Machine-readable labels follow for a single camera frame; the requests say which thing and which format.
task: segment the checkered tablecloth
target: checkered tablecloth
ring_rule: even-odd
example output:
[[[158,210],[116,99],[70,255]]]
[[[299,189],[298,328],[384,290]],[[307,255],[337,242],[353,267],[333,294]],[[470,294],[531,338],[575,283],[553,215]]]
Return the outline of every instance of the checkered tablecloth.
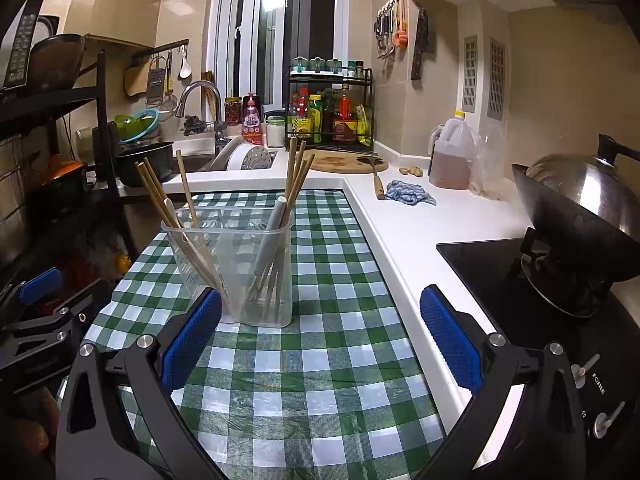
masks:
[[[275,193],[216,193],[199,205],[273,206]],[[348,202],[309,190],[292,232],[293,320],[220,324],[182,390],[180,414],[229,478],[389,479],[423,468],[444,432],[420,365]],[[120,349],[157,334],[189,300],[160,233],[86,334]],[[162,464],[130,389],[144,453]]]

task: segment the brown liquid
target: brown liquid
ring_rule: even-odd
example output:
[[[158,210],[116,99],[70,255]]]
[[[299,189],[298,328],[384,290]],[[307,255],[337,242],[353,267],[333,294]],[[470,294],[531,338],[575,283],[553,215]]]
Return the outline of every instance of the brown liquid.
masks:
[[[445,189],[467,189],[471,169],[464,156],[446,155],[433,150],[429,182]]]

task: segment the blue rag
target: blue rag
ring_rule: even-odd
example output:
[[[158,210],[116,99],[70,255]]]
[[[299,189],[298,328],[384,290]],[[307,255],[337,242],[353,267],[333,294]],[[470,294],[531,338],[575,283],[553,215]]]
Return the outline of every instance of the blue rag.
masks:
[[[436,199],[427,193],[422,186],[408,184],[401,180],[393,180],[386,185],[385,198],[397,200],[407,205],[416,205],[418,202],[436,205]]]

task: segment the container rim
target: container rim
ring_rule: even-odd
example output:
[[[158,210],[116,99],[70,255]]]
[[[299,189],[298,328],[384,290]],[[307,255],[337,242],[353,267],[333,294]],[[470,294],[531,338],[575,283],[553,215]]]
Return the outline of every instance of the container rim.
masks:
[[[272,211],[273,208],[271,207],[252,207],[252,206],[220,206],[220,207],[216,207],[216,206],[201,206],[201,207],[195,207],[194,208],[197,211],[202,211],[202,210],[238,210],[238,209],[252,209],[252,210],[261,210],[261,211]],[[182,210],[186,210],[188,211],[189,208],[187,206],[185,207],[181,207],[180,209],[178,209],[176,212],[178,211],[182,211]],[[164,223],[164,220],[162,220],[160,222],[160,228],[162,229],[162,231],[165,231],[167,233],[194,233],[194,234],[198,234],[198,233],[235,233],[235,234],[247,234],[247,233],[260,233],[260,234],[280,234],[280,233],[284,233],[288,230],[291,229],[293,222],[295,220],[295,212],[292,209],[291,213],[289,215],[289,222],[287,222],[287,225],[285,225],[284,227],[281,227],[279,229],[272,229],[272,230],[267,230],[265,229],[264,231],[248,231],[247,229],[227,229],[227,228],[222,228],[222,227],[209,227],[209,228],[201,228],[201,229],[196,229],[194,227],[183,227],[183,228],[175,228],[175,227],[169,227],[167,224]]]

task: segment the black glass cooktop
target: black glass cooktop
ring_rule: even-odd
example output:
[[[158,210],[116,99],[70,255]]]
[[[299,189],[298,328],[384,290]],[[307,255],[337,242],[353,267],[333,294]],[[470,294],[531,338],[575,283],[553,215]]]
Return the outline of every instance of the black glass cooktop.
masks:
[[[636,424],[634,412],[640,411],[640,328],[611,292],[588,319],[568,316],[547,303],[522,272],[522,241],[439,244],[437,249],[512,344],[543,349],[550,342],[559,342],[569,361],[579,365],[599,355],[578,394],[588,459],[601,465],[619,439],[636,439],[625,430]],[[597,415],[611,414],[622,401],[625,406],[620,416],[606,436],[596,439],[593,423]]]

